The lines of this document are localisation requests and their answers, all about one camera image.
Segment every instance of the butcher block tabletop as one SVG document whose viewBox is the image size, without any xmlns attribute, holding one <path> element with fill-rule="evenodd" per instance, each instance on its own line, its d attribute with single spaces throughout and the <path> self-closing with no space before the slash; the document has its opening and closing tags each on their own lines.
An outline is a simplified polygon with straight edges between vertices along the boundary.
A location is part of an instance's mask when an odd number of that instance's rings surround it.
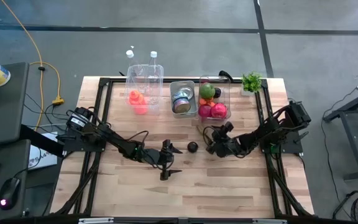
<svg viewBox="0 0 358 224">
<path fill-rule="evenodd" d="M 100 77 L 84 77 L 78 107 L 94 106 Z M 284 80 L 268 78 L 273 112 L 288 104 Z M 195 93 L 198 97 L 198 84 Z M 92 216 L 109 217 L 198 217 L 198 218 L 269 218 L 274 217 L 266 161 L 260 148 L 248 156 L 219 158 L 205 151 L 206 144 L 197 131 L 197 118 L 176 119 L 172 116 L 169 83 L 163 84 L 160 114 L 135 115 L 124 100 L 125 83 L 115 83 L 107 122 L 124 138 L 143 130 L 149 131 L 146 148 L 160 150 L 170 139 L 183 154 L 175 154 L 172 169 L 183 172 L 160 180 L 160 170 L 149 164 L 123 158 L 117 148 L 108 144 L 102 153 Z M 241 96 L 241 84 L 231 85 L 231 117 L 234 129 L 229 136 L 250 133 L 259 126 L 255 96 Z M 267 117 L 265 99 L 262 106 Z M 101 100 L 103 110 L 105 96 Z M 143 135 L 136 139 L 141 141 Z M 197 142 L 194 154 L 186 149 Z M 70 198 L 80 179 L 84 152 L 74 152 L 62 164 L 51 212 L 57 211 Z M 305 209 L 313 213 L 305 171 L 299 157 L 282 155 L 287 185 Z M 277 186 L 280 208 L 283 196 Z M 85 189 L 82 210 L 86 204 Z"/>
</svg>

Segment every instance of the clear plastic bottle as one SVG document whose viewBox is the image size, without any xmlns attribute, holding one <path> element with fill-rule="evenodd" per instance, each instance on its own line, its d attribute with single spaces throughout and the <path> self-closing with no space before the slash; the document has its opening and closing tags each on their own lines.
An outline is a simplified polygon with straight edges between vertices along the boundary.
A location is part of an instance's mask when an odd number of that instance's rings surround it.
<svg viewBox="0 0 358 224">
<path fill-rule="evenodd" d="M 147 93 L 149 96 L 149 104 L 150 105 L 157 105 L 158 99 L 160 97 L 160 68 L 157 64 L 157 52 L 152 51 L 150 52 L 150 62 L 147 68 Z"/>
<path fill-rule="evenodd" d="M 135 88 L 143 94 L 146 91 L 145 69 L 136 60 L 134 52 L 132 50 L 127 50 L 126 55 L 130 59 L 127 74 L 127 83 L 133 83 L 135 85 Z"/>
</svg>

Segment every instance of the dark ball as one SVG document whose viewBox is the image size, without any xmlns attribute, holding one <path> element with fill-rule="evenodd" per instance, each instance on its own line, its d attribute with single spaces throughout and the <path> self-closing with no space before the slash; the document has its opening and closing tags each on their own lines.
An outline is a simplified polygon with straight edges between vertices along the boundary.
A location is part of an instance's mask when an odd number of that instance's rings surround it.
<svg viewBox="0 0 358 224">
<path fill-rule="evenodd" d="M 187 150 L 189 150 L 189 152 L 191 152 L 191 153 L 195 153 L 197 151 L 197 149 L 198 149 L 198 145 L 195 142 L 190 142 L 187 145 Z"/>
<path fill-rule="evenodd" d="M 215 88 L 215 95 L 214 98 L 219 98 L 221 96 L 221 89 L 220 88 Z"/>
</svg>

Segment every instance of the green apple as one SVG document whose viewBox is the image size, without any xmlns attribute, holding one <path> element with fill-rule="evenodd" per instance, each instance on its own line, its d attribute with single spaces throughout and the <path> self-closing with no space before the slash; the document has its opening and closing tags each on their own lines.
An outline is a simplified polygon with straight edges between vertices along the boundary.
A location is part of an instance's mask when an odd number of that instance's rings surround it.
<svg viewBox="0 0 358 224">
<path fill-rule="evenodd" d="M 215 95 L 215 87 L 210 83 L 204 83 L 200 87 L 200 96 L 204 99 L 211 99 Z"/>
</svg>

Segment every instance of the gray floor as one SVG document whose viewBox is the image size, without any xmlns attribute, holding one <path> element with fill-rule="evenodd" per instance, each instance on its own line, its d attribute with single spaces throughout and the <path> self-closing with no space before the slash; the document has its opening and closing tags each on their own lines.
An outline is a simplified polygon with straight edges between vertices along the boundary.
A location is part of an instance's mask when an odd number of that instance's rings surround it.
<svg viewBox="0 0 358 224">
<path fill-rule="evenodd" d="M 7 0 L 25 24 L 98 27 L 187 27 L 257 29 L 252 0 Z M 260 0 L 266 29 L 358 30 L 358 0 Z M 16 23 L 0 2 L 0 22 Z M 62 76 L 64 105 L 73 109 L 85 75 L 117 75 L 126 72 L 124 52 L 146 62 L 151 50 L 165 75 L 199 76 L 226 70 L 235 77 L 256 70 L 266 77 L 259 34 L 154 33 L 154 32 L 31 32 L 43 60 L 56 66 Z M 328 169 L 320 128 L 324 110 L 358 85 L 358 35 L 267 35 L 275 77 L 285 79 L 289 97 L 303 101 L 312 123 L 302 140 L 306 174 L 314 210 L 330 217 L 338 204 Z M 0 63 L 37 61 L 33 45 L 23 31 L 0 30 Z M 39 73 L 30 69 L 27 93 L 40 101 Z M 45 73 L 45 105 L 56 97 L 57 78 Z M 26 105 L 37 106 L 26 99 Z M 35 125 L 37 114 L 25 111 L 23 123 Z M 339 197 L 358 190 L 358 180 L 345 182 L 344 174 L 357 171 L 341 122 L 324 124 Z M 43 171 L 55 178 L 58 167 Z M 37 192 L 50 192 L 50 187 Z M 46 201 L 47 198 L 36 198 Z M 45 204 L 34 201 L 40 213 Z M 342 212 L 339 218 L 348 219 Z"/>
</svg>

